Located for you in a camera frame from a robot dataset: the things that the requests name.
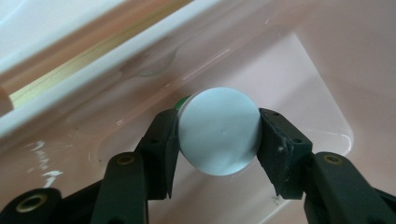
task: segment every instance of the brass screw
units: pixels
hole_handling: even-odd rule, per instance
[[[117,164],[118,165],[126,165],[126,164],[129,164],[131,162],[134,162],[134,157],[133,156],[123,156],[123,157],[119,157],[117,159]]]
[[[18,203],[17,208],[16,208],[17,212],[19,212],[19,213],[31,212],[31,211],[37,209],[38,207],[40,207],[41,205],[43,205],[47,199],[48,199],[48,197],[46,194],[43,194],[43,193],[34,194],[34,195],[24,199],[20,203]]]
[[[330,154],[325,155],[323,158],[326,162],[331,163],[333,165],[339,165],[343,162],[343,160],[341,158],[334,156],[334,155],[330,155]]]

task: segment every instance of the plastic container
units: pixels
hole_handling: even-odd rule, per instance
[[[395,7],[191,2],[0,118],[1,206],[33,188],[65,196],[86,187],[113,155],[134,150],[155,114],[217,86],[282,113],[315,152],[350,151],[370,183],[396,194]],[[150,202],[149,215],[150,223],[306,222],[300,203],[286,204],[257,161],[214,177],[180,154],[172,200]]]

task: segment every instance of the round white object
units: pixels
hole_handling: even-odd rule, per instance
[[[259,108],[244,93],[213,88],[191,96],[178,112],[180,149],[208,175],[230,175],[256,156],[262,139]]]

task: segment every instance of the green object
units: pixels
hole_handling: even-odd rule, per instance
[[[181,100],[177,101],[177,103],[174,106],[174,109],[179,110],[189,98],[190,98],[190,96],[186,96],[186,97],[182,98]]]

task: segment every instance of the plastic bin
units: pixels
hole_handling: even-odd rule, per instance
[[[194,1],[0,118],[0,206],[33,188],[68,195],[134,150],[151,120],[211,87],[282,113],[314,151],[347,156],[396,194],[392,1]],[[224,177],[180,154],[172,200],[150,223],[305,223],[257,161]]]

